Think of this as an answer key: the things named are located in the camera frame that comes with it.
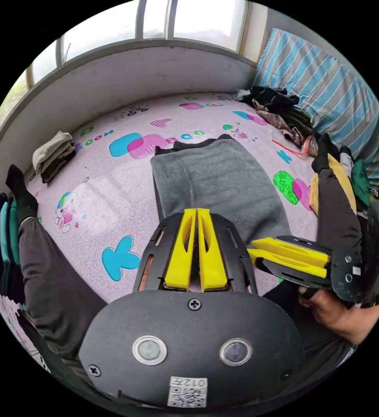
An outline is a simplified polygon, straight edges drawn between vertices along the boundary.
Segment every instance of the red string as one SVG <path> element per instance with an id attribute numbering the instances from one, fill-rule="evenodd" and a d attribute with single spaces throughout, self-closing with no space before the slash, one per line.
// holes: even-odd
<path id="1" fill-rule="evenodd" d="M 301 155 L 305 155 L 305 154 L 308 153 L 308 149 L 310 147 L 310 142 L 311 142 L 312 137 L 313 137 L 313 135 L 309 135 L 307 137 L 307 139 L 305 140 L 305 147 L 303 149 L 303 152 L 297 152 L 297 151 L 294 151 L 292 149 L 289 149 L 286 146 L 282 145 L 281 143 L 279 143 L 279 142 L 277 142 L 276 140 L 273 140 L 273 139 L 272 139 L 272 142 L 276 143 L 277 145 L 281 146 L 283 149 L 285 149 L 285 150 L 287 150 L 287 151 L 289 151 L 289 152 L 291 152 L 295 155 L 300 155 L 301 156 Z"/>

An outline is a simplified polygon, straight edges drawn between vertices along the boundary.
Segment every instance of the window frame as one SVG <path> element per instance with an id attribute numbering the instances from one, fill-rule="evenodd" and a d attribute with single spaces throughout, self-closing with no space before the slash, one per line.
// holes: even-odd
<path id="1" fill-rule="evenodd" d="M 244 34 L 246 33 L 246 24 L 247 24 L 247 14 L 249 10 L 249 2 L 244 1 L 243 8 L 243 19 L 238 35 L 237 50 L 234 51 L 229 48 L 225 48 L 221 45 L 215 43 L 209 43 L 204 41 L 198 41 L 188 38 L 178 38 L 174 37 L 175 31 L 175 18 L 176 18 L 176 9 L 179 0 L 168 0 L 168 6 L 165 15 L 165 24 L 164 24 L 164 36 L 159 38 L 144 38 L 144 16 L 146 10 L 147 0 L 139 0 L 137 11 L 136 11 L 136 21 L 135 21 L 135 37 L 129 40 L 122 40 L 118 42 L 108 43 L 97 48 L 90 49 L 78 56 L 75 56 L 69 60 L 64 60 L 63 56 L 63 40 L 64 35 L 56 39 L 55 44 L 55 58 L 56 58 L 56 68 L 44 76 L 42 79 L 34 82 L 33 77 L 33 63 L 31 63 L 25 70 L 27 92 L 19 99 L 17 104 L 12 108 L 9 114 L 6 116 L 4 121 L 0 125 L 0 140 L 4 136 L 8 126 L 14 121 L 17 115 L 26 107 L 31 99 L 35 95 L 39 94 L 43 89 L 48 85 L 52 84 L 57 78 L 63 76 L 65 72 L 70 72 L 71 70 L 78 68 L 79 66 L 90 62 L 92 60 L 98 59 L 99 57 L 107 56 L 112 53 L 123 52 L 128 49 L 137 49 L 137 48 L 146 48 L 152 46 L 169 46 L 169 45 L 179 45 L 185 44 L 187 47 L 193 46 L 196 49 L 199 49 L 199 46 L 207 46 L 206 50 L 216 53 L 225 53 L 225 55 L 231 56 L 235 59 L 244 61 L 250 65 L 255 63 L 244 56 L 241 55 L 241 48 L 243 43 Z"/>

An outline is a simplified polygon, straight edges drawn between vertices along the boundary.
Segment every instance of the white wall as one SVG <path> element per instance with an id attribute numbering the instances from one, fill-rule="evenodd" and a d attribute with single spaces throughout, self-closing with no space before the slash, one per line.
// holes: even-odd
<path id="1" fill-rule="evenodd" d="M 254 67 L 226 55 L 183 47 L 115 53 L 63 75 L 21 110 L 0 140 L 0 192 L 7 168 L 27 170 L 33 152 L 58 130 L 73 132 L 116 108 L 180 93 L 247 88 Z"/>

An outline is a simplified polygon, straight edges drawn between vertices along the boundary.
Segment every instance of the cartoon bear print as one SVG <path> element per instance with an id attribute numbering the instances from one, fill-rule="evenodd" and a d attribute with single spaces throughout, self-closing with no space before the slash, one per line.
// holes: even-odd
<path id="1" fill-rule="evenodd" d="M 62 233 L 69 232 L 73 215 L 76 213 L 80 204 L 81 202 L 78 201 L 76 190 L 65 193 L 59 200 L 55 210 L 55 224 L 59 226 L 59 229 L 62 229 Z"/>
<path id="2" fill-rule="evenodd" d="M 233 128 L 232 130 L 230 130 L 231 133 L 233 133 L 234 135 L 234 139 L 247 139 L 247 132 L 244 130 L 241 130 L 238 127 Z"/>

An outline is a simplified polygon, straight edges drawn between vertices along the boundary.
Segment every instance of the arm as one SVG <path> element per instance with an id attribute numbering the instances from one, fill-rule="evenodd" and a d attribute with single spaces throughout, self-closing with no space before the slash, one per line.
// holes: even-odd
<path id="1" fill-rule="evenodd" d="M 353 307 L 339 320 L 333 331 L 349 342 L 359 345 L 379 318 L 379 305 L 370 308 Z"/>

